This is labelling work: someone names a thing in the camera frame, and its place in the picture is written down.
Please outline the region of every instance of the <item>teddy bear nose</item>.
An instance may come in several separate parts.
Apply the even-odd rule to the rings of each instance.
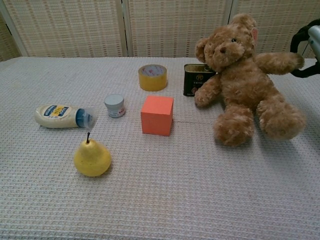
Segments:
[[[227,50],[227,48],[225,46],[223,46],[222,48],[220,48],[220,53],[225,54],[226,50]]]

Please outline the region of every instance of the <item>white jar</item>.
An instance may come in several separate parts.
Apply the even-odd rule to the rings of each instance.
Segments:
[[[126,112],[124,97],[120,94],[111,94],[104,99],[108,115],[112,118],[120,118]]]

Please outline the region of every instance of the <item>bottle label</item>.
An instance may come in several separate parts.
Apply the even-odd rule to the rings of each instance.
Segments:
[[[60,119],[68,115],[70,111],[68,106],[51,105],[44,110],[43,116],[48,119]]]

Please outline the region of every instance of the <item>mayonnaise bottle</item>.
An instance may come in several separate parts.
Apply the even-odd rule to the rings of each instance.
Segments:
[[[58,104],[39,106],[34,113],[35,121],[45,128],[92,129],[97,117],[93,108],[79,108]]]

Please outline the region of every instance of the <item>teddy bear foot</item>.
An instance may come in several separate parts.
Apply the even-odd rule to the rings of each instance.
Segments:
[[[227,107],[213,126],[214,136],[226,146],[236,147],[254,134],[253,113],[248,108]]]
[[[306,126],[306,116],[287,102],[278,102],[266,107],[261,102],[258,109],[260,128],[271,139],[285,141],[296,137]]]

